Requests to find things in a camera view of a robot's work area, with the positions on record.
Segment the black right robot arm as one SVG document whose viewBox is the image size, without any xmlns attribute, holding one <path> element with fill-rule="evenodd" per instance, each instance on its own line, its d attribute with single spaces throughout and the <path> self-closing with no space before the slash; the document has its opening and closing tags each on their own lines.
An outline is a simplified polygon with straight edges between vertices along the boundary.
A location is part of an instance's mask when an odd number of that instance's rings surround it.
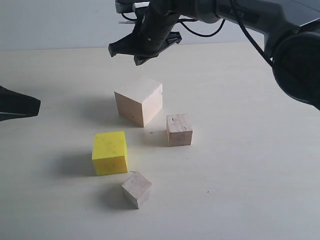
<svg viewBox="0 0 320 240">
<path fill-rule="evenodd" d="M 133 31 L 109 45 L 111 56 L 132 55 L 136 65 L 179 43 L 177 23 L 229 21 L 243 33 L 261 33 L 259 54 L 291 98 L 320 106 L 320 3 L 317 0 L 117 0 L 119 14 L 134 13 Z"/>
</svg>

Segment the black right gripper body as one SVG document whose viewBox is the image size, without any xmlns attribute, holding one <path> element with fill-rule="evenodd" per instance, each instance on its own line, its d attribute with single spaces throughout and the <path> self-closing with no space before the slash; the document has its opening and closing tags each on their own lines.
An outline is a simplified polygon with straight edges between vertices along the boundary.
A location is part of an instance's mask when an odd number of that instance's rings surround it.
<svg viewBox="0 0 320 240">
<path fill-rule="evenodd" d="M 175 0 L 150 0 L 148 6 L 137 7 L 134 13 L 138 20 L 132 33 L 139 37 L 140 50 L 150 52 L 168 37 L 181 15 Z"/>
</svg>

